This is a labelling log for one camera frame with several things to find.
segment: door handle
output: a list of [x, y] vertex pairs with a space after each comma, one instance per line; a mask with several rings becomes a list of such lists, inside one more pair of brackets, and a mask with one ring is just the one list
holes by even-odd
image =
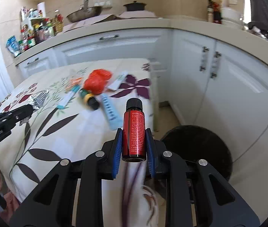
[[211, 67], [211, 74], [210, 74], [211, 79], [214, 79], [217, 77], [218, 67], [220, 65], [220, 58], [221, 58], [221, 53], [218, 51], [215, 51], [214, 60], [213, 60], [212, 67]]
[[206, 64], [207, 64], [207, 59], [208, 59], [208, 52], [209, 49], [207, 47], [202, 47], [202, 58], [201, 58], [201, 65], [199, 68], [200, 72], [203, 72], [206, 70]]
[[113, 39], [113, 38], [118, 38], [119, 35], [110, 35], [110, 36], [106, 36], [106, 37], [101, 37], [99, 40], [108, 40], [108, 39]]
[[35, 62], [35, 61], [38, 61], [39, 60], [39, 57], [37, 57], [35, 60], [33, 60], [33, 61], [29, 61], [28, 63], [27, 63], [27, 65], [30, 65], [30, 64], [32, 64], [33, 62]]

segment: black trash can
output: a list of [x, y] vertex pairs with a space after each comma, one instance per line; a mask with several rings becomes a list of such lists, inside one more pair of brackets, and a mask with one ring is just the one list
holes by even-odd
[[167, 150], [185, 160], [207, 160], [225, 179], [232, 172], [232, 157], [226, 144], [212, 131], [193, 125], [177, 126], [161, 139]]

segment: tablecloth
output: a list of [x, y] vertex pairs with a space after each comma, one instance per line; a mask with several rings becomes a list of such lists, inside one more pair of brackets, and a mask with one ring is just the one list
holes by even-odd
[[[0, 143], [0, 170], [9, 189], [22, 202], [47, 173], [63, 158], [72, 162], [85, 159], [100, 150], [103, 143], [114, 139], [116, 131], [109, 129], [102, 108], [96, 111], [85, 105], [79, 94], [65, 109], [56, 109], [65, 95], [65, 87], [74, 73], [84, 79], [94, 69], [113, 73], [111, 81], [127, 71], [123, 89], [106, 91], [123, 118], [129, 98], [140, 98], [145, 113], [146, 128], [153, 130], [152, 81], [147, 59], [115, 59], [78, 63], [36, 73], [22, 82], [0, 103], [0, 112], [27, 104], [31, 94], [48, 89], [44, 106], [35, 112], [29, 123], [16, 126], [12, 134]], [[137, 174], [131, 192], [128, 226], [155, 226], [158, 208], [156, 196], [143, 186], [146, 163], [121, 161], [114, 181], [102, 181], [102, 203], [105, 226], [121, 226], [122, 189], [127, 191]]]

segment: red bottle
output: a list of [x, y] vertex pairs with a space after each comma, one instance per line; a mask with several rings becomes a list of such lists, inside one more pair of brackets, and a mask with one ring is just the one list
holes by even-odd
[[145, 150], [145, 114], [138, 98], [127, 100], [123, 118], [122, 160], [141, 162], [147, 159]]

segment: black bottle cap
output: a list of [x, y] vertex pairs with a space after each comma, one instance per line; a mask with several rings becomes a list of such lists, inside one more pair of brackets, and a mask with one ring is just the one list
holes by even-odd
[[88, 105], [94, 110], [97, 110], [99, 108], [99, 102], [95, 99], [95, 97], [91, 97], [88, 100]]
[[129, 108], [139, 108], [142, 111], [142, 101], [138, 98], [131, 98], [127, 100], [126, 110]]

